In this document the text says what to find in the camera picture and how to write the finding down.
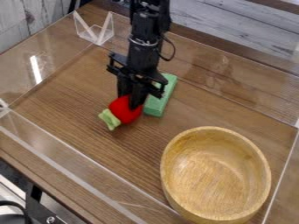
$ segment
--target black cable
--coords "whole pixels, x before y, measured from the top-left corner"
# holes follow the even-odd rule
[[[24,210],[24,207],[9,200],[0,200],[0,207],[17,207],[23,211],[24,224],[32,224],[32,219]]]
[[[171,61],[173,59],[173,56],[175,56],[175,53],[176,53],[176,48],[175,48],[175,44],[173,42],[165,37],[163,36],[163,40],[172,46],[172,56],[169,58],[165,58],[160,52],[157,51],[157,54],[160,56],[160,58],[164,60],[164,61]]]

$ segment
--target green block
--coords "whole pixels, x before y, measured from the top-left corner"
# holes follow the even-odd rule
[[[108,108],[103,110],[97,117],[105,122],[107,127],[111,131],[115,130],[115,128],[121,124]]]
[[[169,100],[169,97],[173,92],[173,87],[177,82],[177,77],[173,74],[164,73],[163,77],[168,80],[168,85],[164,87],[164,94],[163,98],[157,99],[153,96],[148,96],[145,103],[144,103],[144,113],[149,116],[161,117],[164,114],[164,107]]]

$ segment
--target bowl rim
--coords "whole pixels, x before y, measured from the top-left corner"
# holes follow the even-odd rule
[[[164,176],[165,176],[165,170],[164,170],[164,160],[165,160],[165,156],[168,151],[171,150],[173,144],[177,142],[177,140],[191,134],[192,132],[197,132],[201,130],[219,130],[227,134],[234,135],[235,137],[240,138],[252,148],[252,150],[255,150],[259,158],[262,159],[262,164],[263,164],[263,169],[266,171],[266,188],[262,192],[262,197],[259,197],[259,200],[252,204],[252,207],[239,213],[234,213],[230,215],[222,215],[220,217],[216,215],[207,215],[204,213],[200,212],[193,212],[191,211],[188,208],[185,208],[179,202],[177,200],[173,198],[172,194],[171,194],[171,190],[169,190],[169,186],[165,184],[164,182]],[[258,146],[252,143],[251,140],[248,140],[244,136],[242,136],[238,132],[235,132],[234,130],[222,128],[222,127],[215,127],[215,126],[203,126],[203,127],[197,127],[193,129],[187,129],[184,132],[181,132],[179,135],[176,135],[176,137],[171,140],[171,142],[167,144],[164,151],[163,151],[163,157],[161,157],[161,163],[160,163],[160,176],[161,176],[161,182],[163,182],[163,190],[165,191],[164,194],[168,194],[169,197],[172,198],[173,202],[176,203],[176,205],[185,211],[188,212],[188,214],[195,215],[205,220],[211,220],[211,221],[234,221],[238,219],[243,219],[244,217],[248,217],[250,215],[255,214],[255,212],[260,209],[260,207],[263,206],[263,204],[267,201],[267,197],[270,194],[270,190],[271,190],[271,184],[272,184],[272,177],[271,177],[271,169],[270,169],[270,165],[266,159],[266,156],[262,152],[262,150],[258,148]]]

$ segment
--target red block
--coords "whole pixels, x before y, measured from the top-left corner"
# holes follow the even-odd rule
[[[143,113],[143,105],[135,110],[128,107],[129,95],[121,96],[111,102],[108,109],[123,124],[131,123]]]

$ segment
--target wooden bowl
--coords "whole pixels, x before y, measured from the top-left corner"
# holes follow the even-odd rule
[[[244,223],[271,188],[266,157],[236,132],[201,127],[168,143],[161,161],[163,191],[172,208],[195,223]]]

